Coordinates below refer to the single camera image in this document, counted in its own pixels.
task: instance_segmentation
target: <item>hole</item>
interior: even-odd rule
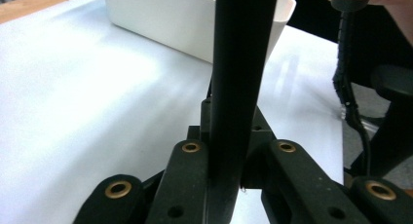
[[[260,130],[262,130],[261,126],[254,126],[254,127],[252,127],[252,129],[253,129],[254,131],[260,131]]]
[[[182,150],[186,153],[195,153],[201,150],[201,146],[196,143],[187,143],[182,146]]]
[[[168,210],[168,216],[171,218],[178,218],[183,215],[183,207],[182,206],[173,206]]]
[[[376,193],[381,194],[381,195],[389,195],[390,194],[390,192],[388,190],[386,190],[383,187],[379,187],[377,185],[371,186],[371,189],[373,189],[373,191],[375,191]]]
[[[329,207],[328,208],[328,213],[330,214],[330,216],[336,218],[336,219],[340,219],[343,220],[344,218],[346,218],[346,213],[344,213],[343,210],[341,210],[338,207]]]
[[[186,145],[187,150],[195,150],[197,148],[197,145],[195,144],[188,144]]]
[[[367,181],[366,188],[370,194],[382,200],[392,201],[396,198],[395,192],[382,183],[376,181]]]
[[[110,192],[112,193],[118,193],[118,192],[122,192],[123,190],[125,190],[127,188],[127,186],[125,186],[125,184],[116,184],[115,186],[113,186],[110,189]]]
[[[109,184],[104,191],[107,198],[119,199],[123,198],[131,191],[131,184],[128,181],[115,181]]]
[[[295,151],[294,145],[282,143],[280,144],[280,149],[286,153],[292,153]]]

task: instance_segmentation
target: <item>black plastic part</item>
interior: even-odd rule
[[[340,12],[356,12],[367,4],[368,0],[331,0],[331,6]]]
[[[200,139],[200,126],[189,126],[188,133],[186,135],[186,139]]]
[[[263,196],[268,200],[268,195],[281,193],[291,210],[291,223],[369,223],[297,143],[273,141],[267,164],[274,177],[267,180]],[[264,205],[270,205],[266,211],[276,209],[271,200]]]
[[[371,84],[381,97],[396,103],[413,104],[413,70],[381,65],[371,74]]]
[[[413,198],[385,179],[357,177],[350,192],[372,223],[413,223]]]
[[[114,182],[126,181],[131,185],[130,191],[121,198],[109,198],[106,189]],[[117,189],[126,189],[122,185],[114,186]],[[75,224],[113,224],[113,223],[143,223],[145,218],[145,197],[143,186],[139,179],[118,174],[103,180],[82,205]]]
[[[241,187],[262,189],[265,184],[268,167],[265,162],[265,150],[276,139],[273,131],[257,107],[252,121],[251,137],[244,164]]]
[[[262,205],[267,213],[268,220],[272,224],[290,224],[291,209],[282,194],[275,194],[262,190],[261,193]]]
[[[145,223],[205,223],[206,197],[207,146],[181,141],[173,148]]]
[[[158,190],[163,175],[164,171],[162,170],[161,172],[153,175],[152,177],[142,182],[143,191],[145,193],[145,203],[148,207],[146,209],[146,214],[149,212],[150,205],[154,201],[156,191]]]
[[[216,0],[208,221],[229,223],[277,0]]]
[[[201,125],[200,125],[200,141],[209,144],[210,131],[210,108],[211,99],[207,98],[201,103]]]
[[[207,87],[206,98],[210,98],[212,95],[212,77],[209,81],[209,86]]]

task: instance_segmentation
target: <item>black mount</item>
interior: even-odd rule
[[[413,223],[412,199],[380,178],[346,188],[256,106],[277,0],[216,0],[212,96],[167,168],[102,181],[74,223],[229,223],[240,187],[261,189],[271,223]]]

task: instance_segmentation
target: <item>white surface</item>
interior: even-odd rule
[[[212,62],[215,0],[105,0],[110,20],[130,31]],[[267,57],[295,0],[277,0]]]
[[[104,178],[165,168],[198,125],[211,65],[114,26],[104,0],[0,24],[0,223],[71,223]],[[259,106],[278,138],[342,180],[336,46],[286,27]],[[266,223],[256,191],[233,223]]]

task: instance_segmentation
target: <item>wooden surface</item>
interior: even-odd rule
[[[17,19],[67,0],[14,0],[0,5],[0,23]]]
[[[413,189],[407,189],[404,190],[407,194],[409,194],[411,197],[413,197]]]

